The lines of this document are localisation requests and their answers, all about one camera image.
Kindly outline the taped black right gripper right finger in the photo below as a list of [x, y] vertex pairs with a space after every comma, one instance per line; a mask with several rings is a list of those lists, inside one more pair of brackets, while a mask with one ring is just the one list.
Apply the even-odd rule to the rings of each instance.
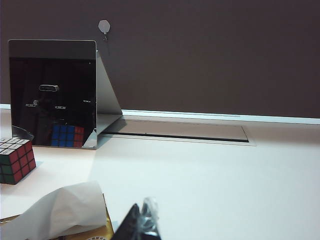
[[140, 212], [140, 239], [141, 240], [161, 240], [158, 228], [158, 203], [153, 197], [146, 197], [143, 200]]

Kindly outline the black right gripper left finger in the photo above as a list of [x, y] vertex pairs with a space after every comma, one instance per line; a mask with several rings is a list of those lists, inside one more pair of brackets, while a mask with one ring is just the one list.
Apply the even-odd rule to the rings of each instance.
[[113, 235], [114, 240], [141, 240], [141, 213], [137, 203], [133, 204]]

